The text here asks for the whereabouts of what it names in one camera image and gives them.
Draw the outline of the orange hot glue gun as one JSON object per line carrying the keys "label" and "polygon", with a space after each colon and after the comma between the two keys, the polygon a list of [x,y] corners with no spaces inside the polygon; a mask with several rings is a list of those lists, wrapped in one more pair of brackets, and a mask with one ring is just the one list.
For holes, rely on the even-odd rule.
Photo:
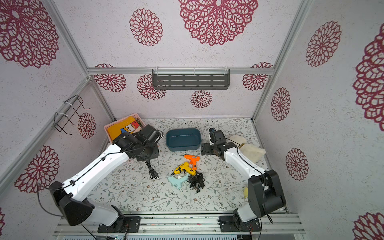
{"label": "orange hot glue gun", "polygon": [[197,162],[200,160],[200,157],[194,155],[184,155],[184,158],[190,161],[193,170],[197,170]]}

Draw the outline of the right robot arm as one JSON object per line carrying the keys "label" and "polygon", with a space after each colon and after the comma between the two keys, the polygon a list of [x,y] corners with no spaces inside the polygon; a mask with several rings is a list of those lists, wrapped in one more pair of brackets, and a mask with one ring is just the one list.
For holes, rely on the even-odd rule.
{"label": "right robot arm", "polygon": [[209,129],[210,142],[201,145],[203,156],[215,155],[233,166],[248,181],[248,202],[234,210],[232,218],[219,218],[222,231],[260,231],[260,218],[286,206],[279,175],[256,164],[266,151],[227,139],[221,130]]}

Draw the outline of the mint green hot glue gun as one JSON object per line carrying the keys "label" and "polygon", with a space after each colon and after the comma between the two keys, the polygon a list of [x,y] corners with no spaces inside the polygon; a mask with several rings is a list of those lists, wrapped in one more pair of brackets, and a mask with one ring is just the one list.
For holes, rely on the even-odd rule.
{"label": "mint green hot glue gun", "polygon": [[184,182],[188,180],[189,174],[184,175],[183,177],[173,177],[169,176],[167,177],[167,180],[171,183],[173,187],[175,187],[177,190],[181,189]]}

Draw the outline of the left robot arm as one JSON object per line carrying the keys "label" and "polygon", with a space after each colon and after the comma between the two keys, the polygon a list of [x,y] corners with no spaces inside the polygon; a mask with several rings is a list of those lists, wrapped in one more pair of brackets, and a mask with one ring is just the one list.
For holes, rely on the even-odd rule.
{"label": "left robot arm", "polygon": [[137,133],[123,132],[93,162],[63,183],[55,181],[50,191],[55,205],[70,226],[99,224],[102,230],[118,233],[126,230],[125,215],[116,206],[104,206],[88,199],[90,192],[111,172],[128,159],[145,162],[153,178],[158,173],[151,160],[159,157],[158,142],[163,132],[147,125]]}

